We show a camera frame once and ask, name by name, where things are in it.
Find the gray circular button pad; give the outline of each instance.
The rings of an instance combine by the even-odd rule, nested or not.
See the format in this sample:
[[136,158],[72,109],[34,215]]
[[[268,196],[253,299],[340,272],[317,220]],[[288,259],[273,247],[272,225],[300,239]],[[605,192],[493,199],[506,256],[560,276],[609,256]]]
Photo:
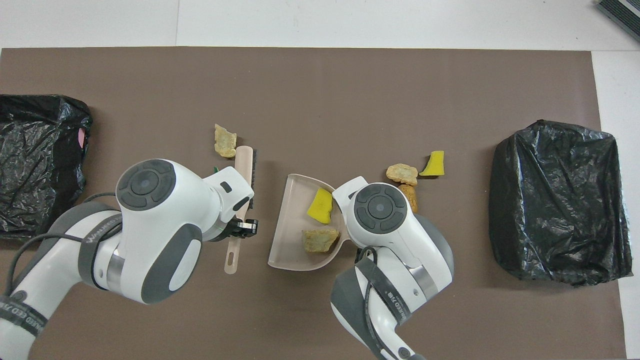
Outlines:
[[396,230],[406,218],[407,204],[396,187],[370,184],[356,195],[354,211],[358,223],[374,234],[387,234]]
[[133,165],[118,182],[120,204],[133,211],[160,205],[175,188],[173,165],[165,160],[147,160]]

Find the pink object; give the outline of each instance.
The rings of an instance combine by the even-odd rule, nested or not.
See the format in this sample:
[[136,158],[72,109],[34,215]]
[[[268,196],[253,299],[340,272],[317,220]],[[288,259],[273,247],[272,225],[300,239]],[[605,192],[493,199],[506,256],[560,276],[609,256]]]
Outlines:
[[84,149],[84,129],[80,128],[78,130],[78,143],[80,144],[80,149]]

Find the black velcro strap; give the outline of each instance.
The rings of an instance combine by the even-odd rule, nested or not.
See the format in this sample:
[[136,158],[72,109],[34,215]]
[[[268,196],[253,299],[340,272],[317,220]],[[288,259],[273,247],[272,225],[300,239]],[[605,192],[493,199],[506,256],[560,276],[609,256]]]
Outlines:
[[376,293],[380,295],[382,301],[396,318],[398,325],[402,325],[411,317],[411,311],[396,287],[373,261],[369,258],[362,258],[356,267],[360,269],[362,275],[369,280]]
[[82,280],[89,285],[98,289],[106,290],[99,286],[93,276],[93,264],[95,255],[98,252],[100,242],[114,228],[122,225],[122,214],[116,214],[104,219],[98,226],[94,227],[80,243],[80,251],[78,253],[78,272]]
[[40,335],[48,321],[36,309],[5,295],[0,295],[0,318],[22,327],[33,336]]

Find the round gray button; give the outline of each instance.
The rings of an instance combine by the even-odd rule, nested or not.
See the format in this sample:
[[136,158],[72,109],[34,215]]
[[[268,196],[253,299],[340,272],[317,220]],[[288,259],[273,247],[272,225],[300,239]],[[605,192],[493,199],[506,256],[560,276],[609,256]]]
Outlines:
[[146,195],[158,186],[158,175],[151,170],[142,170],[131,178],[131,190],[138,195]]
[[394,205],[389,198],[379,195],[369,201],[367,209],[372,217],[381,220],[391,215],[391,212],[394,210]]

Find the white floor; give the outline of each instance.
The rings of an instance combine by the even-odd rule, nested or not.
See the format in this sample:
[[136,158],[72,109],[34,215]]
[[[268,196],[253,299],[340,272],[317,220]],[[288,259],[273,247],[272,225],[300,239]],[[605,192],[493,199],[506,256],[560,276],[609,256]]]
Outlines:
[[[0,49],[174,45],[593,51],[602,129],[640,224],[640,42],[592,0],[0,0]],[[634,270],[619,281],[628,358],[640,358]]]

